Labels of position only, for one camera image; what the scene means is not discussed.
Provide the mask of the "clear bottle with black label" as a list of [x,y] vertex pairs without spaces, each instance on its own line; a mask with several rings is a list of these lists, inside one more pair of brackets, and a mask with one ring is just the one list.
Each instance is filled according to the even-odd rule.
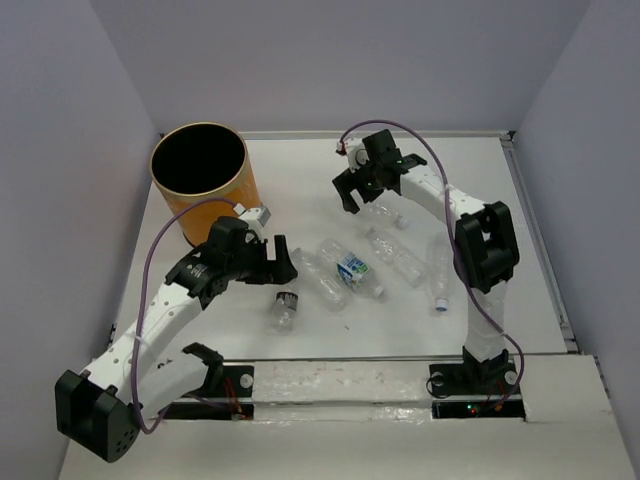
[[279,290],[271,309],[272,326],[279,332],[290,332],[297,317],[299,295],[292,290]]

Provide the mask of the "clear bottle with printed label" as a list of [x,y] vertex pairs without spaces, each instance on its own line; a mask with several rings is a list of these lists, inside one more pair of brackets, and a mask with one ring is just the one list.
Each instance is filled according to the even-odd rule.
[[384,293],[385,288],[370,264],[337,240],[324,239],[318,245],[316,255],[353,293],[373,299]]

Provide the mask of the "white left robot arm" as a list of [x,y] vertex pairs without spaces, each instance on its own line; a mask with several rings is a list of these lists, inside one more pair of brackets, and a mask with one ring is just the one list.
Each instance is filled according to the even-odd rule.
[[137,320],[81,372],[65,371],[54,387],[57,429],[113,463],[142,432],[150,433],[164,410],[185,394],[215,392],[224,359],[193,342],[166,361],[174,338],[232,282],[285,285],[298,272],[287,240],[275,236],[275,256],[257,220],[223,216],[207,240],[168,272],[153,298],[143,296]]

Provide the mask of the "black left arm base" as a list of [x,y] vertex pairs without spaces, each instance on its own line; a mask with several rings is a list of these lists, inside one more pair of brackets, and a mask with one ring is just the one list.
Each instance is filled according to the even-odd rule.
[[203,386],[173,401],[165,420],[245,421],[254,417],[254,366],[225,364],[219,377],[208,375]]

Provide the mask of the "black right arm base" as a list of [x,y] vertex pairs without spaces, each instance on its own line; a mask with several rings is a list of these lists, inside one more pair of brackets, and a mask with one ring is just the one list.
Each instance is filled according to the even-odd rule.
[[504,349],[479,362],[466,349],[458,363],[429,366],[425,389],[436,420],[526,418],[518,372]]

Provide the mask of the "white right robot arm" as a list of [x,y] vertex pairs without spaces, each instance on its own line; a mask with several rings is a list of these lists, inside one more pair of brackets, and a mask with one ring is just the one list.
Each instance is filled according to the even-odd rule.
[[463,346],[468,362],[460,368],[460,379],[468,390],[482,392],[496,381],[492,363],[506,360],[502,303],[520,261],[512,215],[501,201],[487,203],[455,187],[434,149],[420,135],[415,138],[431,161],[402,154],[387,129],[361,139],[343,133],[336,153],[347,159],[348,167],[333,179],[333,185],[343,209],[352,214],[360,211],[353,192],[363,203],[371,203],[393,191],[443,223],[454,268],[469,299]]

